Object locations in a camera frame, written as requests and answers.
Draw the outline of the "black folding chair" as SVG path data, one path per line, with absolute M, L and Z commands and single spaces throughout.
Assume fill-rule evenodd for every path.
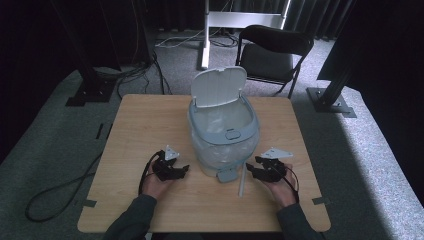
M 277 94 L 290 83 L 291 97 L 301 65 L 313 46 L 309 34 L 250 25 L 239 34 L 236 65 L 246 70 L 249 80 L 280 85 Z

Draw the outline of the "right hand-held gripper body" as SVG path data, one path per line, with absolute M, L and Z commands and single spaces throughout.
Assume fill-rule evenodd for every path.
M 260 155 L 268 160 L 261 164 L 265 171 L 265 182 L 278 182 L 286 176 L 287 167 L 280 161 L 281 158 L 293 157 L 293 153 L 278 148 L 270 148 Z

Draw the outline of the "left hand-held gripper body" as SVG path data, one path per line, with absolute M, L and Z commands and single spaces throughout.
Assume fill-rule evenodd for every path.
M 174 167 L 170 165 L 170 160 L 178 157 L 179 153 L 169 145 L 164 150 L 159 151 L 159 157 L 154 161 L 152 169 L 161 181 L 175 180 Z

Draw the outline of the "black metal stand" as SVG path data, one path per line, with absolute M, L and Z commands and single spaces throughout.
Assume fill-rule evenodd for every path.
M 316 112 L 341 113 L 345 118 L 357 117 L 354 109 L 347 105 L 341 95 L 350 78 L 351 69 L 352 67 L 349 65 L 344 66 L 336 79 L 332 80 L 326 88 L 309 87 L 306 89 Z
M 73 63 L 82 82 L 73 97 L 69 97 L 66 106 L 83 107 L 89 102 L 107 103 L 115 88 L 116 78 L 102 78 L 89 61 L 88 55 L 74 28 L 71 17 L 66 13 L 62 0 L 49 0 L 66 33 L 66 43 Z

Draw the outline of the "white metal stand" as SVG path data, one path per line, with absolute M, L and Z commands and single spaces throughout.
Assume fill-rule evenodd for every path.
M 263 25 L 277 29 L 283 29 L 287 20 L 292 0 L 285 0 L 283 9 L 279 14 L 211 11 L 209 8 L 209 2 L 210 0 L 204 0 L 204 37 L 200 65 L 202 70 L 205 70 L 209 67 L 211 28 L 242 29 L 250 25 Z

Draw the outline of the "grey-blue pedal trash can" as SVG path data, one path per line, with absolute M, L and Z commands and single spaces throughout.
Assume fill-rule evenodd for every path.
M 242 94 L 244 68 L 209 69 L 191 84 L 188 122 L 202 171 L 221 183 L 238 178 L 260 139 L 260 124 L 250 101 Z

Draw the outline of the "white plastic strip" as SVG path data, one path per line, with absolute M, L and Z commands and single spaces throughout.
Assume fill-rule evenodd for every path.
M 240 177 L 239 189 L 238 189 L 238 197 L 240 198 L 242 198 L 244 194 L 246 171 L 247 171 L 247 167 L 246 167 L 246 163 L 244 163 L 241 168 L 241 177 Z

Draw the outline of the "person's left hand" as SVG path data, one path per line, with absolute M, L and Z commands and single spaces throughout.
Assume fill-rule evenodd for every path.
M 159 200 L 166 191 L 172 186 L 174 180 L 161 181 L 152 169 L 152 165 L 149 165 L 147 173 L 141 184 L 141 194 L 149 195 L 156 200 Z

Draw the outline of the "dark curtain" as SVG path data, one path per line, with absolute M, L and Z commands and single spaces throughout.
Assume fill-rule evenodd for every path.
M 284 28 L 307 32 L 316 39 L 338 37 L 356 0 L 209 0 L 211 11 L 281 13 L 283 5 L 290 6 Z M 202 30 L 205 0 L 145 0 L 164 31 Z

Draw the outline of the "person's right hand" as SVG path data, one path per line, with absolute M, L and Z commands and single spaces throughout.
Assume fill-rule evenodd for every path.
M 279 182 L 268 183 L 265 182 L 265 186 L 270 190 L 276 203 L 281 207 L 285 208 L 296 204 L 297 200 L 297 180 L 293 176 L 291 164 L 287 164 L 288 168 L 286 176 Z

